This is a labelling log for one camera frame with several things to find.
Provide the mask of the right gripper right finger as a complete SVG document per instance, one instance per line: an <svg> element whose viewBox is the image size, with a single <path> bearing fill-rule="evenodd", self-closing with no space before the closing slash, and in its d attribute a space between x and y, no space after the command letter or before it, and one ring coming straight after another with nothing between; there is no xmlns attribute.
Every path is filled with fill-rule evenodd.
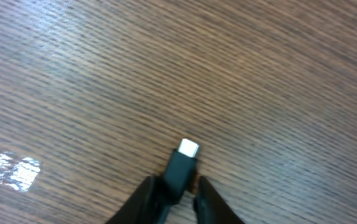
<svg viewBox="0 0 357 224"><path fill-rule="evenodd" d="M199 178L194 211L198 224L244 224L205 176Z"/></svg>

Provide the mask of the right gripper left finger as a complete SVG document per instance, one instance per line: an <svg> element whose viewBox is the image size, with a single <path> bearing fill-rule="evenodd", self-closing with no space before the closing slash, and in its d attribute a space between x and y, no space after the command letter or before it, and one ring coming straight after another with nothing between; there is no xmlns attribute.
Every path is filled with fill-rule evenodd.
<svg viewBox="0 0 357 224"><path fill-rule="evenodd" d="M105 224L154 224L159 219L163 190L157 176L148 176Z"/></svg>

